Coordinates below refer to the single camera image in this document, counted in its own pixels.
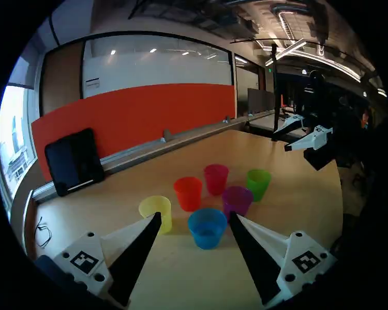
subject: blue cup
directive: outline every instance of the blue cup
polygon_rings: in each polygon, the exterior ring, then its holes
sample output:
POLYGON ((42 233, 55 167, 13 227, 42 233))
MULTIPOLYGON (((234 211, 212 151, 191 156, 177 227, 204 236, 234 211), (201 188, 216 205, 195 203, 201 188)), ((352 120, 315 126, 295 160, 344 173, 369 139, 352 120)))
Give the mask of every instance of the blue cup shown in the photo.
POLYGON ((188 219, 188 228, 196 245, 203 250, 215 248, 227 227, 223 212, 206 208, 194 212, 188 219))

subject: cable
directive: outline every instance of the cable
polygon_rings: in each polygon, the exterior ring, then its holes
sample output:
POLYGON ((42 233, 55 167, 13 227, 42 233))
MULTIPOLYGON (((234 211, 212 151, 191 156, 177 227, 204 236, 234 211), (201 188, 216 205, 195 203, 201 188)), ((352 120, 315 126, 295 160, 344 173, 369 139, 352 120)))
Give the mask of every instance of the cable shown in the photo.
POLYGON ((34 237, 35 237, 35 240, 36 240, 36 232, 37 232, 37 230, 40 230, 40 231, 42 231, 42 230, 47 230, 47 231, 48 231, 49 237, 48 237, 48 239, 47 239, 43 244, 39 244, 39 243, 36 242, 36 244, 37 244, 39 247, 41 247, 42 249, 44 249, 44 248, 46 247, 46 245, 48 245, 50 239, 52 239, 52 232, 50 231, 50 229, 49 229, 46 225, 39 226, 41 221, 42 221, 42 216, 40 217, 39 223, 37 223, 37 225, 36 225, 34 237))

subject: red partition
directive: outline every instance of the red partition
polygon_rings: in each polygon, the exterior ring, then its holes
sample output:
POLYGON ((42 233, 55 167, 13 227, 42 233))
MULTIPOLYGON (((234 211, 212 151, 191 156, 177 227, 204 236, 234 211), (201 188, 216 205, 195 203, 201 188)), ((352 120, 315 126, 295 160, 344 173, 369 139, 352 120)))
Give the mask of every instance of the red partition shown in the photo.
POLYGON ((164 129, 176 134, 234 117, 234 86, 161 84, 107 92, 65 105, 32 123, 37 157, 51 180, 44 147, 92 128, 100 158, 160 139, 164 129))

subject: window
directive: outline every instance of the window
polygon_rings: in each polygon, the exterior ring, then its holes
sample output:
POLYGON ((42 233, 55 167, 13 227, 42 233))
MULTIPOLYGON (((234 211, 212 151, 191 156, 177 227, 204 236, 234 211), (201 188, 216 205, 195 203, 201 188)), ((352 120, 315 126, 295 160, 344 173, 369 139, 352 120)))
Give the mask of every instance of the window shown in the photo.
POLYGON ((0 164, 10 199, 35 158, 25 113, 29 92, 33 91, 7 86, 0 107, 0 164))
POLYGON ((212 46, 162 36, 88 40, 83 56, 83 97, 156 84, 232 85, 229 56, 212 46))
POLYGON ((260 89, 259 66, 235 55, 236 79, 237 79, 237 116, 248 114, 250 102, 249 89, 260 89))

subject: table surface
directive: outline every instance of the table surface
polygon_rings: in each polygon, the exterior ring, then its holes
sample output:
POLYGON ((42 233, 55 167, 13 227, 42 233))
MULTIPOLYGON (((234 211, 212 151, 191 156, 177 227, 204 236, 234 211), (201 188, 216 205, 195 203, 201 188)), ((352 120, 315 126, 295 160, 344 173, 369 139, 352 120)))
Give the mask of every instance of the table surface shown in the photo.
MULTIPOLYGON (((275 115, 270 114, 265 117, 253 120, 250 122, 251 125, 257 128, 267 129, 267 130, 273 130, 275 123, 275 115)), ((278 126, 279 128, 283 125, 284 121, 279 119, 278 126)), ((302 128, 295 129, 291 131, 289 134, 295 136, 295 137, 303 137, 305 135, 305 132, 302 130, 302 128)))
POLYGON ((203 169, 212 163, 229 167, 228 185, 246 185, 246 172, 263 168, 272 181, 246 217, 288 236, 303 230, 329 247, 342 228, 342 194, 336 163, 315 171, 303 152, 283 150, 284 142, 228 130, 111 175, 104 182, 40 205, 40 217, 52 231, 45 249, 37 254, 54 257, 87 231, 100 236, 141 219, 139 203, 163 195, 172 203, 172 230, 157 236, 129 309, 261 309, 246 263, 226 230, 219 247, 197 248, 188 230, 191 213, 183 211, 173 183, 184 176, 203 181, 202 206, 221 209, 221 197, 209 196, 203 169))

